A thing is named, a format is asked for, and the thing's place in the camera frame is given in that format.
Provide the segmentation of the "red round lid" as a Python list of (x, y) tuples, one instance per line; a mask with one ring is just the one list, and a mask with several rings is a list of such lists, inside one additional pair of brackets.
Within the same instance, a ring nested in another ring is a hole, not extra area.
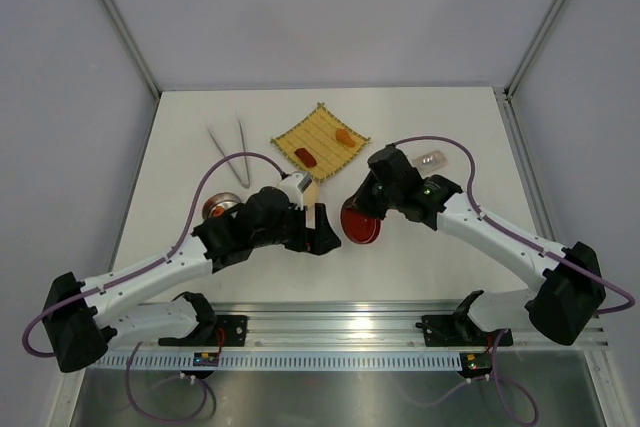
[(340, 223), (345, 236), (359, 245), (373, 243), (381, 231), (381, 220), (360, 213), (352, 198), (342, 204)]

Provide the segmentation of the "beige steel lunch container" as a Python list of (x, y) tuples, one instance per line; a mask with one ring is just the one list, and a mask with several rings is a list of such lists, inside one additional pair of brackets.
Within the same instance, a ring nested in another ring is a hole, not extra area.
[(308, 228), (314, 228), (314, 204), (318, 202), (319, 198), (319, 187), (312, 179), (312, 184), (310, 188), (305, 192), (305, 208), (299, 209), (303, 210), (306, 217), (306, 226)]

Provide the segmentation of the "dark red meat slice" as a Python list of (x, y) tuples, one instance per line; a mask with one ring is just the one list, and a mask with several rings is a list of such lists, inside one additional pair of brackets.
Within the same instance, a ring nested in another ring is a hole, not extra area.
[(294, 155), (300, 160), (300, 162), (307, 168), (311, 169), (317, 166), (317, 160), (311, 152), (306, 148), (300, 147), (294, 151)]

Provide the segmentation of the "orange spotted food piece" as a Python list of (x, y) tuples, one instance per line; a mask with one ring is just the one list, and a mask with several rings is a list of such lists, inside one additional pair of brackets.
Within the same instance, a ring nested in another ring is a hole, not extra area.
[(212, 217), (219, 217), (219, 216), (223, 215), (223, 214), (224, 214), (224, 212), (225, 212), (225, 209), (224, 209), (223, 207), (221, 207), (221, 206), (216, 206), (216, 207), (212, 210), (212, 212), (211, 212), (211, 216), (212, 216)]

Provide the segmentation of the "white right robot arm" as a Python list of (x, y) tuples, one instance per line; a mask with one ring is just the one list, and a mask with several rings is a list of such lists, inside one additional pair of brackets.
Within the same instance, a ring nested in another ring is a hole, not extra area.
[(492, 218), (469, 188), (441, 175), (422, 177), (393, 144), (374, 153), (368, 168), (349, 200), (355, 212), (383, 220), (388, 211), (397, 211), (410, 222), (465, 242), (525, 284), (523, 290), (469, 294), (453, 321), (463, 342), (531, 326), (552, 342), (569, 346), (604, 302), (599, 262), (590, 246), (577, 242), (566, 247)]

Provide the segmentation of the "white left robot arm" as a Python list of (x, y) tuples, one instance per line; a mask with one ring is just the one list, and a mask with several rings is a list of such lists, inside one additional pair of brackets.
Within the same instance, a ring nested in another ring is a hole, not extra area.
[(264, 187), (221, 212), (187, 227), (176, 245), (147, 263), (79, 280), (67, 272), (49, 288), (41, 323), (59, 370), (91, 366), (110, 348), (138, 342), (205, 346), (217, 340), (217, 315), (206, 297), (187, 292), (176, 300), (149, 299), (179, 284), (240, 264), (263, 247), (322, 256), (341, 245), (326, 207), (308, 207), (279, 187)]

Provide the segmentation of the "red-based steel lunch container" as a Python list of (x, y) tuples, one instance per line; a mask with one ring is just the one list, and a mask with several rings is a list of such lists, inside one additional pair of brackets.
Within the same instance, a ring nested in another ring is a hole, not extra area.
[(204, 220), (212, 218), (211, 212), (216, 206), (221, 206), (225, 212), (241, 203), (241, 198), (232, 192), (220, 192), (209, 197), (203, 204), (201, 215)]

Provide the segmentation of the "orange fried chicken piece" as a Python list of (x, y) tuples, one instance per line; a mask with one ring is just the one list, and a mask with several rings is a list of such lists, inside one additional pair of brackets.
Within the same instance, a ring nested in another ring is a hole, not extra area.
[(335, 131), (335, 138), (337, 142), (345, 147), (354, 148), (356, 146), (355, 140), (351, 137), (351, 134), (347, 129), (337, 129)]

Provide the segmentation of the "woven bamboo tray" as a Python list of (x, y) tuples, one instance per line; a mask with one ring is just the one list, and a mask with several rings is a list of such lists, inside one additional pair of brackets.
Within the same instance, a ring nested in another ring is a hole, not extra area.
[[(356, 146), (348, 148), (336, 141), (335, 131), (347, 129)], [(311, 174), (317, 183), (323, 183), (344, 170), (371, 142), (342, 122), (326, 106), (318, 102), (316, 108), (300, 122), (271, 139), (275, 148), (296, 168)], [(317, 166), (307, 169), (294, 155), (300, 147), (306, 148), (317, 160)]]

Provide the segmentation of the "aluminium mounting rail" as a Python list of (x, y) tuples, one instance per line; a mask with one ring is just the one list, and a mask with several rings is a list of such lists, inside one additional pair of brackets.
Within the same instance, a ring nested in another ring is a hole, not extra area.
[[(214, 303), (217, 314), (248, 318), (243, 350), (247, 351), (409, 351), (426, 348), (415, 326), (426, 314), (449, 314), (458, 302), (261, 302)], [(602, 321), (591, 320), (572, 346), (548, 340), (533, 327), (510, 327), (513, 346), (521, 351), (608, 351)], [(134, 333), (113, 340), (109, 350), (124, 350), (141, 340), (149, 348), (171, 335)]]

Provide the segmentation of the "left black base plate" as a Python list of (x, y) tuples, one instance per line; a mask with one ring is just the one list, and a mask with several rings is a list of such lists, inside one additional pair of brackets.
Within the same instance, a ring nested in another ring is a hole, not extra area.
[(164, 337), (158, 340), (163, 347), (244, 347), (249, 318), (244, 315), (218, 315), (214, 325), (198, 324), (183, 338)]

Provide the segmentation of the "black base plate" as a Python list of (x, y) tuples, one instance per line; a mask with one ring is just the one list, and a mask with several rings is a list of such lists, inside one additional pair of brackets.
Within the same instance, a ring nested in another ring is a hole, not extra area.
[(454, 314), (424, 315), (415, 327), (422, 332), (426, 347), (489, 347), (498, 330), (484, 332), (466, 317)]
[(183, 338), (164, 337), (158, 340), (163, 347), (244, 347), (249, 318), (244, 315), (218, 315), (214, 325), (198, 324)]

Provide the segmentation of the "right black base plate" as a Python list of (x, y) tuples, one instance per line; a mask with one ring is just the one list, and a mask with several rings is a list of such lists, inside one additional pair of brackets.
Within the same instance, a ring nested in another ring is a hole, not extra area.
[(489, 347), (498, 330), (484, 332), (466, 317), (454, 314), (424, 315), (415, 327), (422, 332), (426, 347)]

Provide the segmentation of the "right aluminium frame post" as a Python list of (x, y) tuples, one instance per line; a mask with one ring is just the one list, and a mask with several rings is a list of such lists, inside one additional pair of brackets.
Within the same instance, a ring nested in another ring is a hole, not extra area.
[(513, 100), (538, 54), (544, 48), (552, 30), (559, 20), (562, 12), (567, 7), (569, 1), (570, 0), (551, 0), (546, 8), (533, 37), (527, 44), (514, 73), (503, 90), (504, 96), (509, 102)]

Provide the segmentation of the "aluminium frame post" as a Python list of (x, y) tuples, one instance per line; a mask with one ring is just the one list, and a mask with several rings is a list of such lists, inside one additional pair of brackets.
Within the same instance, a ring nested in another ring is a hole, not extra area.
[(109, 19), (124, 50), (133, 63), (142, 82), (156, 103), (160, 101), (162, 89), (147, 62), (142, 50), (125, 20), (116, 0), (97, 0)]
[(533, 37), (527, 44), (514, 73), (503, 90), (504, 96), (509, 102), (513, 100), (538, 54), (544, 48), (552, 30), (559, 20), (562, 12), (567, 7), (569, 1), (570, 0), (551, 0), (546, 8)]

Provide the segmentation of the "left aluminium frame post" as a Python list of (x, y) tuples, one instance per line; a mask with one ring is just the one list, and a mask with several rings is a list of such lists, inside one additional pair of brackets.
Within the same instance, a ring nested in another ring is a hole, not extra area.
[(97, 0), (109, 19), (124, 50), (133, 63), (142, 82), (156, 103), (160, 101), (162, 89), (147, 62), (142, 50), (125, 20), (116, 0)]

